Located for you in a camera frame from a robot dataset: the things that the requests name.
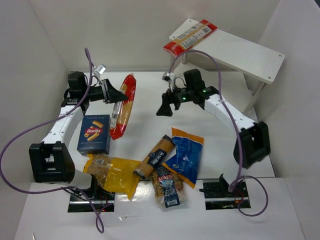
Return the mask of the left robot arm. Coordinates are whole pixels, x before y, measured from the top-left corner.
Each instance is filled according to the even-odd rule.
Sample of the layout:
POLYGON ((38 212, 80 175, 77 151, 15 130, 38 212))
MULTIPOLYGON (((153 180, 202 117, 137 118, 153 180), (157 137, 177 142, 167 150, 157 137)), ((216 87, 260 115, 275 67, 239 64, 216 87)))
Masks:
POLYGON ((69 153, 72 136, 90 102, 113 104, 126 101, 128 97, 115 89, 108 79, 103 79, 99 86, 92 86, 80 71, 68 75, 68 85, 69 96, 61 104, 58 120, 40 143, 29 147, 29 157, 35 182, 86 188, 91 185, 92 177, 76 169, 69 153))

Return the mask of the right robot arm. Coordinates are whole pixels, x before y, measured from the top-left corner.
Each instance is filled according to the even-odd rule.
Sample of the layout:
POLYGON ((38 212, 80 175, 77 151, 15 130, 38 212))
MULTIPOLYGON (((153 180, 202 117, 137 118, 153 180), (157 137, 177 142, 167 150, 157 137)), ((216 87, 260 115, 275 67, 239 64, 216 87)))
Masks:
POLYGON ((171 117, 171 105, 178 110, 182 103, 192 102, 235 132, 233 157, 236 165, 220 178, 225 188, 232 192, 238 182, 247 177, 246 171, 270 154, 269 128, 265 122, 257 122, 237 110, 223 97, 220 87, 206 86, 198 69, 188 70, 183 75, 184 87, 177 87, 175 73, 163 74, 162 79, 169 87, 161 96, 162 104, 156 114, 171 117))

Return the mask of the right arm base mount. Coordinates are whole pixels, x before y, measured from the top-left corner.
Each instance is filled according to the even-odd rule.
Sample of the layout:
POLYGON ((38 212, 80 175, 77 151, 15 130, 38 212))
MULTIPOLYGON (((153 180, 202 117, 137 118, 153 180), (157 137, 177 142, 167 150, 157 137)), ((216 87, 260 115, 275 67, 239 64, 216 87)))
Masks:
POLYGON ((236 189, 231 192, 224 192, 220 183, 217 181, 204 181, 203 187, 199 189, 204 194, 206 210, 227 210, 240 208, 251 208, 247 185, 244 181, 240 182, 236 189))

